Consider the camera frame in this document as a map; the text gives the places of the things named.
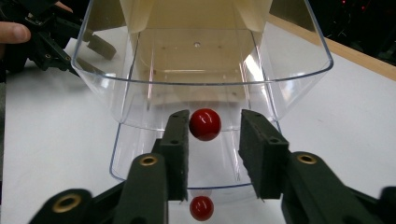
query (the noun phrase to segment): human hand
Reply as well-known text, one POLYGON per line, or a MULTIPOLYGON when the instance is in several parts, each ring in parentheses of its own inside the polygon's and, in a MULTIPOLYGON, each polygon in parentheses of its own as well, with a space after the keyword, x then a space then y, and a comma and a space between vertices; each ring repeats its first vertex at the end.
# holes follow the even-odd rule
MULTIPOLYGON (((70 7, 61 2, 55 3, 57 7, 73 12, 70 7)), ((3 59, 6 50, 6 44, 20 44, 30 40, 31 34, 29 29, 15 22, 0 21, 0 60, 3 59)))

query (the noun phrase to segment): screw hole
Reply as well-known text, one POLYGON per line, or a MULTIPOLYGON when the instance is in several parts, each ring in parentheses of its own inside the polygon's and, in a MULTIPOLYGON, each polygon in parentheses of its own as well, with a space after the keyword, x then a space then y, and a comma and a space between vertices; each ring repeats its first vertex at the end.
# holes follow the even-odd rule
POLYGON ((278 143, 280 141, 279 141, 279 139, 273 137, 273 138, 270 139, 270 142, 271 143, 278 143))
POLYGON ((305 164, 315 164, 317 163, 317 159, 315 159, 314 157, 310 156, 310 155, 300 155, 297 158, 300 162, 303 162, 305 164))
POLYGON ((77 207, 81 203, 81 196, 75 193, 67 194, 58 199, 52 206, 54 213, 65 213, 77 207))
POLYGON ((144 165, 144 166, 150 166, 150 165, 157 163, 157 161, 158 161, 157 158, 155 158, 153 156, 147 156, 140 160, 140 164, 144 165))

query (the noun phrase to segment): white tabletop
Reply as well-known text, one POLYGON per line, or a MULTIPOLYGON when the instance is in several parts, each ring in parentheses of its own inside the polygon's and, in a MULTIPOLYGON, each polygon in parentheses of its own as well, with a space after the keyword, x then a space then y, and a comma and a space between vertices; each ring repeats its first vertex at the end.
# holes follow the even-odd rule
MULTIPOLYGON (((282 131, 290 150, 319 155, 345 184, 377 197, 396 186, 396 82, 333 57, 334 69, 281 120, 282 131)), ((62 190, 97 195, 118 183, 108 173, 118 123, 78 77, 28 66, 7 78, 6 110, 2 223, 27 223, 62 190)), ((283 222, 278 202, 257 201, 215 208, 208 223, 247 217, 283 222)), ((170 220, 192 222, 177 205, 170 220)))

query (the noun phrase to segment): red ball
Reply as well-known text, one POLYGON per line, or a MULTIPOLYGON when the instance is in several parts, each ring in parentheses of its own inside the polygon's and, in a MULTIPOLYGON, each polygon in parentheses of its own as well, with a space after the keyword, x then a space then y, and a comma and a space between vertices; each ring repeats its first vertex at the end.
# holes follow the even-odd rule
POLYGON ((215 206, 206 196, 198 196, 190 203, 190 213, 198 221, 206 221, 213 215, 215 206))
POLYGON ((220 133, 220 116, 212 109, 199 109, 191 115, 189 127, 194 137, 201 141, 210 141, 220 133))

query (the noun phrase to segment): transparent plastic bin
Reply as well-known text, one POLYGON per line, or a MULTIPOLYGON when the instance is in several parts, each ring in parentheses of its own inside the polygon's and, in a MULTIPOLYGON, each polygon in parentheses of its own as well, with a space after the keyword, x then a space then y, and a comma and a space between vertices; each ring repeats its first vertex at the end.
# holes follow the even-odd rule
POLYGON ((238 155, 241 110, 279 128, 332 57, 305 0, 91 0, 72 64, 120 124, 119 179, 171 114, 215 110, 219 136, 189 136, 188 187, 227 203, 255 196, 238 155))

